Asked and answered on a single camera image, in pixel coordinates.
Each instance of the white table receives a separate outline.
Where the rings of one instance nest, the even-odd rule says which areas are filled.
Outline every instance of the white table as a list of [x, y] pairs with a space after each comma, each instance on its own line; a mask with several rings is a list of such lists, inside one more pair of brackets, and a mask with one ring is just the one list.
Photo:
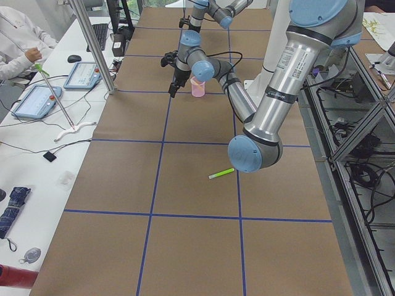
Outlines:
[[[108, 17], [91, 17], [90, 19], [91, 23], [109, 22]], [[111, 48], [112, 41], [108, 38], [106, 50], [103, 51], [108, 66], [114, 59]], [[77, 20], [72, 23], [60, 40], [54, 52], [43, 65], [43, 69], [50, 76], [68, 75], [73, 67], [73, 64], [67, 62], [67, 57], [71, 54], [78, 54], [82, 57], [83, 62], [94, 61], [92, 54], [86, 52], [86, 41]], [[38, 74], [32, 81], [40, 79], [41, 75]], [[53, 86], [62, 86], [64, 81], [65, 78], [50, 80]], [[84, 99], [80, 100], [84, 94], [86, 91], [64, 91], [61, 98], [75, 124], [81, 120], [89, 108]], [[91, 109], [82, 121], [99, 121], [106, 104], [106, 97], [107, 89], [104, 82], [101, 81], [86, 96]], [[59, 106], [52, 109], [49, 114], [50, 116], [43, 119], [46, 123], [56, 123], [65, 129], [70, 128]], [[18, 122], [10, 113], [6, 116], [0, 127], [0, 141], [32, 151], [49, 150], [63, 144], [89, 139], [95, 129], [95, 126], [86, 126], [78, 133], [65, 135], [55, 143], [54, 139], [62, 131], [60, 127], [45, 125], [43, 122], [7, 126]], [[11, 252], [8, 241], [0, 240], [0, 264], [33, 271], [40, 270], [88, 147], [88, 142], [68, 146], [56, 153], [57, 159], [55, 161], [49, 162], [43, 157], [45, 152], [32, 154], [0, 144], [0, 188], [7, 192], [7, 197], [0, 202], [0, 215], [7, 207], [9, 194], [14, 187], [31, 188], [26, 204], [7, 233], [7, 237], [18, 245], [18, 249], [16, 252]], [[73, 178], [67, 185], [61, 185], [60, 179], [67, 175], [73, 176]], [[39, 260], [32, 264], [20, 264], [19, 259], [23, 258], [25, 252], [32, 247], [41, 249]], [[2, 296], [22, 296], [29, 293], [29, 289], [0, 287]]]

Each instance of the umbrella strap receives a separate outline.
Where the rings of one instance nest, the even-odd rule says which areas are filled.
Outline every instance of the umbrella strap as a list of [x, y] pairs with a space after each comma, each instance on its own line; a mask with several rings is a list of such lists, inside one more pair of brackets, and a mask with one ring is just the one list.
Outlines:
[[13, 242], [12, 240], [10, 240], [8, 237], [5, 237], [4, 239], [6, 239], [8, 241], [8, 245], [10, 247], [10, 250], [15, 252], [17, 250], [17, 244], [15, 242]]

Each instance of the brown table surface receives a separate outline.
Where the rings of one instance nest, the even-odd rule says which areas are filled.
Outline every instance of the brown table surface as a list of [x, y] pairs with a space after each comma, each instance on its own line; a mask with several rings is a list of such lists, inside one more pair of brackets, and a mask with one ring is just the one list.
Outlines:
[[[216, 81], [167, 93], [181, 16], [144, 9], [30, 295], [352, 295], [297, 104], [276, 165], [208, 179], [241, 125]], [[242, 52], [254, 79], [271, 25], [265, 9], [205, 22], [202, 47]]]

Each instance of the red cylinder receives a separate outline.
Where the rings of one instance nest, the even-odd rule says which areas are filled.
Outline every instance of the red cylinder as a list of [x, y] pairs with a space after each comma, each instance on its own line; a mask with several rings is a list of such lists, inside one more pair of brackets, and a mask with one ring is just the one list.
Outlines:
[[0, 265], [0, 286], [31, 289], [38, 272]]

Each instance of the marker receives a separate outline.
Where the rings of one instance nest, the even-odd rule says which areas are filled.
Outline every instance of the marker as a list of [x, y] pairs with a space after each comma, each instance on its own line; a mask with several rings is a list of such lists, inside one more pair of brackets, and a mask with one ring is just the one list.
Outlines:
[[220, 172], [218, 172], [218, 173], [215, 173], [215, 174], [210, 175], [210, 176], [209, 176], [209, 179], [214, 179], [214, 178], [216, 178], [216, 177], [221, 177], [221, 176], [226, 175], [226, 174], [229, 174], [229, 173], [231, 173], [231, 172], [233, 172], [233, 171], [235, 171], [234, 168], [229, 168], [229, 169], [227, 169], [227, 170], [225, 170], [225, 171], [220, 171]]

